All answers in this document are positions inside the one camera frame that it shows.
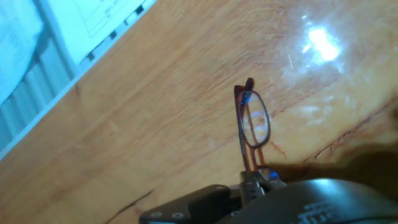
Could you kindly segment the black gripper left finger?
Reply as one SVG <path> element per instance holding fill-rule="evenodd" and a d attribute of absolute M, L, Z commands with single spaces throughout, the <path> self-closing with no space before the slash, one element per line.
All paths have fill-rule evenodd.
<path fill-rule="evenodd" d="M 241 209 L 238 189 L 209 185 L 139 216 L 139 224 L 222 224 Z"/>

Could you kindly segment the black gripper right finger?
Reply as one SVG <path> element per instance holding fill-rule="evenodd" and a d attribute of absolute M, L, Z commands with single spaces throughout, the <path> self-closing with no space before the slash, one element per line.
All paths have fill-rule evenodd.
<path fill-rule="evenodd" d="M 286 186 L 274 169 L 261 167 L 257 171 L 242 171 L 239 184 L 241 204 L 246 206 L 268 192 Z"/>

